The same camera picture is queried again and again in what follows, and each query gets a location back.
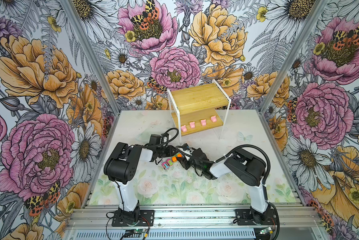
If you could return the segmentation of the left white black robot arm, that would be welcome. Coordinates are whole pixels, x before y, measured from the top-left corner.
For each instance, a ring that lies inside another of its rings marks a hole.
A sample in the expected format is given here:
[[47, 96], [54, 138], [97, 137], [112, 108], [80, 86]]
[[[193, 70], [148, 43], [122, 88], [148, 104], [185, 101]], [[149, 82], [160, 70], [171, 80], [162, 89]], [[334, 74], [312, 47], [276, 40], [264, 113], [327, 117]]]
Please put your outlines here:
[[166, 160], [178, 151], [170, 145], [141, 146], [118, 143], [103, 167], [103, 173], [114, 183], [120, 203], [114, 213], [113, 227], [140, 225], [147, 214], [140, 212], [132, 180], [141, 163], [154, 162], [157, 158]]

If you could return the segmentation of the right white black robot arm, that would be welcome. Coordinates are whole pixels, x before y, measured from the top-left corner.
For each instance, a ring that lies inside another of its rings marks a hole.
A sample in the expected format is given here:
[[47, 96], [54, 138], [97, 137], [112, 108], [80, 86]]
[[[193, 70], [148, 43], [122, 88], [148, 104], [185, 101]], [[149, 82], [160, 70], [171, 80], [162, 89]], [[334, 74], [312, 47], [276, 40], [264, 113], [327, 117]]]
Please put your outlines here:
[[259, 225], [271, 214], [271, 205], [266, 190], [266, 180], [271, 163], [268, 155], [259, 147], [249, 144], [239, 145], [227, 154], [210, 161], [201, 149], [187, 145], [175, 147], [183, 157], [179, 160], [184, 169], [190, 167], [200, 177], [216, 180], [226, 174], [234, 174], [248, 186], [251, 206], [244, 219]]

